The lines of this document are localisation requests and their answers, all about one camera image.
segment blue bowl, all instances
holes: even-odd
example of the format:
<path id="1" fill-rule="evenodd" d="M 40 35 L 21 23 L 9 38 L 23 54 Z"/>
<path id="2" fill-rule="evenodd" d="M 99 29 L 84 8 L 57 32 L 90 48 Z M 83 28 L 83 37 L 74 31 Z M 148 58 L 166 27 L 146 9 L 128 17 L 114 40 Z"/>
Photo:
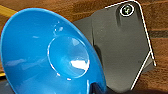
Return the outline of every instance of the blue bowl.
<path id="1" fill-rule="evenodd" d="M 1 59 L 17 94 L 88 94 L 106 91 L 98 56 L 84 35 L 62 16 L 29 8 L 12 16 L 1 36 Z"/>

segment white border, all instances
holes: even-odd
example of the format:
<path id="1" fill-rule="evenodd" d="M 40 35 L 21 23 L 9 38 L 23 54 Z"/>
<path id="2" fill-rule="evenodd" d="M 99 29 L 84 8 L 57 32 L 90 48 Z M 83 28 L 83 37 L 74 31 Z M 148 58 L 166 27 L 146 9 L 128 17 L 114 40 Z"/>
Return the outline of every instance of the white border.
<path id="1" fill-rule="evenodd" d="M 142 13 L 142 7 L 141 7 L 141 5 L 140 5 L 137 1 L 135 1 L 135 0 L 128 0 L 128 1 L 124 1 L 124 2 L 120 2 L 120 3 L 117 3 L 117 4 L 113 4 L 113 5 L 107 6 L 107 7 L 105 7 L 105 8 L 107 9 L 107 8 L 110 8 L 110 7 L 119 5 L 119 4 L 123 4 L 123 3 L 130 2 L 130 1 L 137 3 L 137 4 L 139 5 L 139 7 L 140 7 L 140 11 L 141 11 L 141 15 L 142 15 L 142 20 L 143 20 L 143 24 L 144 24 L 144 28 L 145 28 L 145 33 L 146 33 L 146 37 L 147 37 L 147 39 L 148 39 L 148 45 L 149 45 L 149 49 L 150 49 L 150 51 L 148 52 L 148 55 L 147 55 L 146 59 L 144 60 L 142 66 L 141 66 L 141 68 L 140 68 L 140 70 L 139 70 L 139 72 L 138 72 L 138 74 L 137 74 L 137 76 L 136 76 L 136 78 L 135 78 L 135 80 L 134 80 L 132 86 L 131 86 L 131 90 L 132 90 L 132 89 L 134 88 L 135 83 L 136 83 L 136 81 L 138 80 L 139 75 L 141 74 L 142 69 L 143 69 L 144 65 L 146 64 L 146 61 L 147 61 L 148 57 L 150 56 L 150 54 L 151 54 L 151 56 L 152 56 L 152 59 L 154 60 L 153 51 L 152 51 L 152 47 L 151 47 L 151 42 L 150 42 L 150 40 L 149 40 L 149 35 L 148 35 L 147 29 L 146 29 L 145 20 L 144 20 L 144 16 L 143 16 L 143 13 Z"/>

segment blue plastic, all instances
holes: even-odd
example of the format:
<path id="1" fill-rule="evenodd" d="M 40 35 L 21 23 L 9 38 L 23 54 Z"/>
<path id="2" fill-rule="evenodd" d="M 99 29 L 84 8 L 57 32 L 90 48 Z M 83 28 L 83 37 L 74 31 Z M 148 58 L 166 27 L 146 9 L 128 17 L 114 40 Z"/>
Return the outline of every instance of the blue plastic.
<path id="1" fill-rule="evenodd" d="M 17 94 L 88 94 L 106 83 L 96 52 L 62 16 L 39 8 L 22 10 L 6 23 L 1 59 Z"/>

